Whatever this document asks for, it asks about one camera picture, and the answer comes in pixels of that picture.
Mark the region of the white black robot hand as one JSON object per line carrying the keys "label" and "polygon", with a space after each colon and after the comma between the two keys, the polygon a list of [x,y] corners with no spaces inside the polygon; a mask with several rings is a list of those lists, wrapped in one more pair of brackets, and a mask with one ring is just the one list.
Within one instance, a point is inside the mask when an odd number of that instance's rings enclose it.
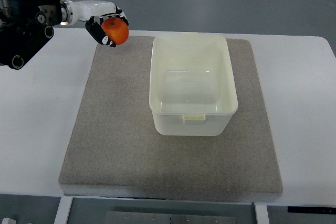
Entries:
{"label": "white black robot hand", "polygon": [[110,47],[117,45],[105,34],[102,23],[108,18],[116,17],[129,25],[124,11],[112,2],[61,0],[61,12],[61,25],[84,22],[86,30],[96,42]]}

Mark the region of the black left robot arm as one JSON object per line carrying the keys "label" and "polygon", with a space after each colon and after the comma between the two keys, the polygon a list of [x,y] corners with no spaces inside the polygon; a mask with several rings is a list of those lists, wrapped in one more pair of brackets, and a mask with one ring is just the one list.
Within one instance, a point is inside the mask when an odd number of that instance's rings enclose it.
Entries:
{"label": "black left robot arm", "polygon": [[19,70],[54,36],[60,0],[1,0],[1,65]]}

